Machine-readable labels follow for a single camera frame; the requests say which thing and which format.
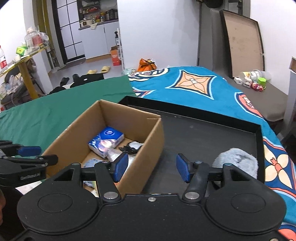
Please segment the black heart fabric pouch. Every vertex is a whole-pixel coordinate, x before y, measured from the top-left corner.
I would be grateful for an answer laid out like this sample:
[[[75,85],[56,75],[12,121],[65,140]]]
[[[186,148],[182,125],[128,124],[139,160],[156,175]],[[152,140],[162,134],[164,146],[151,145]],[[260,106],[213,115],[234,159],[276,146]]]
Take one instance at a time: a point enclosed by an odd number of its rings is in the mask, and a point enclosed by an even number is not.
[[[144,145],[143,143],[133,141],[133,142],[129,142],[127,145],[123,147],[119,147],[119,150],[122,152],[127,152],[129,155],[135,155],[138,153],[138,151],[143,145]]]

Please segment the blue tissue pack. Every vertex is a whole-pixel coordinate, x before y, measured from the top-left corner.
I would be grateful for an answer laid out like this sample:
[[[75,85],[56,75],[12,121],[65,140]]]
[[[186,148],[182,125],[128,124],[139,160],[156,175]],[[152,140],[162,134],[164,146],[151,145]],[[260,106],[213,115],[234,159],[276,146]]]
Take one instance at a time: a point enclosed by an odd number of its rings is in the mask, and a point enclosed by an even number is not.
[[[107,151],[117,147],[124,138],[124,133],[107,126],[88,142],[88,147],[98,156],[106,158]]]

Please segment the blue denim fabric piece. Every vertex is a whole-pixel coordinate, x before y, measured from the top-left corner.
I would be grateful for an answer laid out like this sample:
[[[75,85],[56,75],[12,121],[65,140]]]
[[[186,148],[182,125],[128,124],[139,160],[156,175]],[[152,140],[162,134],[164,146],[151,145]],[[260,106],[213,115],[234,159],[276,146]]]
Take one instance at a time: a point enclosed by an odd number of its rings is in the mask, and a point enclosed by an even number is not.
[[[94,167],[94,165],[96,164],[96,163],[102,163],[103,161],[102,160],[99,160],[99,159],[95,159],[95,158],[93,158],[93,159],[90,159],[90,160],[88,160],[88,161],[86,161],[84,164],[83,164],[83,168],[92,168],[92,167]],[[87,185],[88,187],[91,187],[91,188],[94,188],[94,189],[96,189],[96,183],[95,183],[95,181],[83,181],[83,183],[85,184],[85,185]]]

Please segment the brown cardboard box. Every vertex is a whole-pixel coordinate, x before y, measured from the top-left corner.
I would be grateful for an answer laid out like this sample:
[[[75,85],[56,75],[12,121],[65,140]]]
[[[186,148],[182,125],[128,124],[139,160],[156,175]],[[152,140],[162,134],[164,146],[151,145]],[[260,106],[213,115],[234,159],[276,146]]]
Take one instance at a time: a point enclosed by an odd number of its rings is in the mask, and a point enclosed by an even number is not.
[[[121,180],[116,184],[121,195],[138,194],[144,189],[164,148],[164,129],[159,115],[138,110],[106,100],[96,101],[79,115],[44,151],[45,155],[55,154],[58,163],[47,168],[47,176],[52,177],[71,163],[86,163],[107,151],[117,137],[111,127],[122,133],[122,141],[117,148],[129,142],[142,144]],[[99,141],[98,148],[89,143],[106,132],[107,136]]]

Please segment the cream fleece blanket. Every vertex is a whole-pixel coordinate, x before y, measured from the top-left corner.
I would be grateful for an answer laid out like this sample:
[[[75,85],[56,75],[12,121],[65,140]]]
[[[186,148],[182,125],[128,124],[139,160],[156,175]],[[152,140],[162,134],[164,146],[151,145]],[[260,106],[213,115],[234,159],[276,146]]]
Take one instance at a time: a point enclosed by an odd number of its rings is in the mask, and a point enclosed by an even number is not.
[[[20,193],[22,193],[22,195],[27,194],[28,192],[32,191],[34,188],[36,188],[37,186],[41,185],[44,182],[44,180],[42,181],[36,181],[30,184],[26,184],[20,187],[16,187],[16,190],[18,190]]]

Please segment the black shallow tray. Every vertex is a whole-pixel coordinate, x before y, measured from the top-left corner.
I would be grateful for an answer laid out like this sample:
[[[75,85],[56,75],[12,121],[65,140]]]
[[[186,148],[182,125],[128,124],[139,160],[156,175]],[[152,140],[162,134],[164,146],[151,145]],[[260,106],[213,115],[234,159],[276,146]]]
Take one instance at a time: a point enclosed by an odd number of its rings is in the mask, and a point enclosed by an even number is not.
[[[258,161],[259,181],[264,182],[264,157],[261,126],[218,113],[157,100],[124,97],[119,104],[161,116],[164,149],[150,175],[144,194],[182,194],[187,184],[182,181],[176,156],[184,154],[190,161],[209,165],[222,152],[231,148],[244,150]]]

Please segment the grey fluffy plush ball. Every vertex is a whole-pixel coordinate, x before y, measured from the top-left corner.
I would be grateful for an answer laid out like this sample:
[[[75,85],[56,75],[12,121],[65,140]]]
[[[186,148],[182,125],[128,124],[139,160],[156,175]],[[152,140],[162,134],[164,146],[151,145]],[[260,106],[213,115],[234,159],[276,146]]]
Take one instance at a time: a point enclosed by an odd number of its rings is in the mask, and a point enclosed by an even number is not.
[[[222,168],[223,165],[226,163],[233,164],[253,178],[257,178],[257,159],[241,149],[231,148],[228,151],[220,153],[218,157],[214,160],[212,167]]]

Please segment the blue patterned blanket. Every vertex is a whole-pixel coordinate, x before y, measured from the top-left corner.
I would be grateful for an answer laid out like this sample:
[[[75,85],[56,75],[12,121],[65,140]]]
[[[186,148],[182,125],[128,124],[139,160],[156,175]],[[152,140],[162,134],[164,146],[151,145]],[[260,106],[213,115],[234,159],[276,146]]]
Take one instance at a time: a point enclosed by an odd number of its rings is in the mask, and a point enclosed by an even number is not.
[[[243,90],[204,67],[170,67],[128,75],[138,97],[220,113],[261,125],[266,185],[287,205],[279,231],[295,240],[295,164],[269,127],[263,112]]]

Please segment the black laptop bag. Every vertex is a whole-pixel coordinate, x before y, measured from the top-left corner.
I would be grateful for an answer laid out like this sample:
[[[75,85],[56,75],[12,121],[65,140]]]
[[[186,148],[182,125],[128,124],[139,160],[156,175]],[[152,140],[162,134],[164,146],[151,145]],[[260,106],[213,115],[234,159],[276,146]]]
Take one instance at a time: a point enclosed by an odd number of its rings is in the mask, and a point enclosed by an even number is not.
[[[95,81],[104,80],[104,75],[102,73],[85,74],[82,76],[74,74],[72,77],[73,77],[73,83],[71,84],[70,88],[74,88],[74,87],[88,84]]]

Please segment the orange bag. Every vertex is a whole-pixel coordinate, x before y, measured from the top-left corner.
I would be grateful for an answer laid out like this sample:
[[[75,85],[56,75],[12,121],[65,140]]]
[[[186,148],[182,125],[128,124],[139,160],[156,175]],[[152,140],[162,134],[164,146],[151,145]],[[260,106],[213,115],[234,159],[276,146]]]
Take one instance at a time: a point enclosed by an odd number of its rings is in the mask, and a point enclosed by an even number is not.
[[[152,71],[156,69],[157,69],[157,66],[154,61],[152,61],[151,59],[145,60],[142,58],[139,61],[137,72]]]

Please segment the grey desk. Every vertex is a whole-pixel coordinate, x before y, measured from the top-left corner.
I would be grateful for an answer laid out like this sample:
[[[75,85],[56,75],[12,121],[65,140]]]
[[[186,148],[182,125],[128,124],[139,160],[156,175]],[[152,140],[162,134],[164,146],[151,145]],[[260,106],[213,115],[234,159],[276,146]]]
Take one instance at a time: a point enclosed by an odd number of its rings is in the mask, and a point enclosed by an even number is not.
[[[292,57],[290,63],[290,85],[287,97],[287,106],[283,118],[281,135],[285,138],[292,128],[292,122],[295,116],[295,57]]]

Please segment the yellow table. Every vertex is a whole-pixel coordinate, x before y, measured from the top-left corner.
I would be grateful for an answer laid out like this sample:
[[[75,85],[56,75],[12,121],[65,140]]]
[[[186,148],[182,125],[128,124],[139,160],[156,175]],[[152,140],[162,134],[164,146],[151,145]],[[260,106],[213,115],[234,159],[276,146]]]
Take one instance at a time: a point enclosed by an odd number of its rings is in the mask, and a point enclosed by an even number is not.
[[[27,91],[31,97],[32,100],[34,99],[37,99],[39,96],[36,92],[36,89],[34,88],[34,85],[33,85],[33,82],[30,78],[30,75],[29,75],[29,70],[27,68],[27,65],[26,65],[26,62],[29,61],[34,55],[42,52],[42,51],[47,51],[47,49],[49,49],[49,47],[43,47],[43,48],[40,48],[39,50],[37,51],[34,51],[30,54],[27,54],[25,56],[22,56],[20,58],[20,60],[16,61],[15,63],[9,65],[7,68],[4,68],[1,70],[1,77],[3,75],[5,75],[6,73],[8,73],[10,70],[18,67],[19,70],[20,70],[20,73],[21,73],[21,76],[23,77],[23,82],[27,88]]]

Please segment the green lidded cup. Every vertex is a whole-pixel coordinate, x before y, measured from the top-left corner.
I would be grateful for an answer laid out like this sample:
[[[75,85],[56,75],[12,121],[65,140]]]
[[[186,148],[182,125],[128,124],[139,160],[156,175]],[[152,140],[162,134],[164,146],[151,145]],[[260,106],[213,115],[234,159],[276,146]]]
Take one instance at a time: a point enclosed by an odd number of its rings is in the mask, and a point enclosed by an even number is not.
[[[261,85],[262,87],[266,87],[267,80],[264,77],[258,77],[257,78],[257,83],[259,85]]]

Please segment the white kitchen cabinet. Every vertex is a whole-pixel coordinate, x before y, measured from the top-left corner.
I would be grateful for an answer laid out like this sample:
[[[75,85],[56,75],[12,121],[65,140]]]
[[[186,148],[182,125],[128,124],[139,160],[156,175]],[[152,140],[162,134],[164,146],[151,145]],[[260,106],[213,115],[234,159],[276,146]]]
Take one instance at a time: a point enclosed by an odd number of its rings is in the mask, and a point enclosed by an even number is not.
[[[95,29],[90,26],[80,28],[79,34],[86,59],[110,54],[116,45],[115,32],[119,29],[119,20],[97,23]]]

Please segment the black framed board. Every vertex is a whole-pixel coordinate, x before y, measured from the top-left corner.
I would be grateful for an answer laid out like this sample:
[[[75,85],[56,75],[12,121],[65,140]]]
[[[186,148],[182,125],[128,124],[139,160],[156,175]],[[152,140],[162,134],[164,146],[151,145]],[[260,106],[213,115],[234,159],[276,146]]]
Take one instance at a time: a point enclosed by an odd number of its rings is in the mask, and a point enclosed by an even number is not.
[[[243,71],[265,70],[261,32],[257,21],[220,10],[226,48],[228,76],[237,77]]]

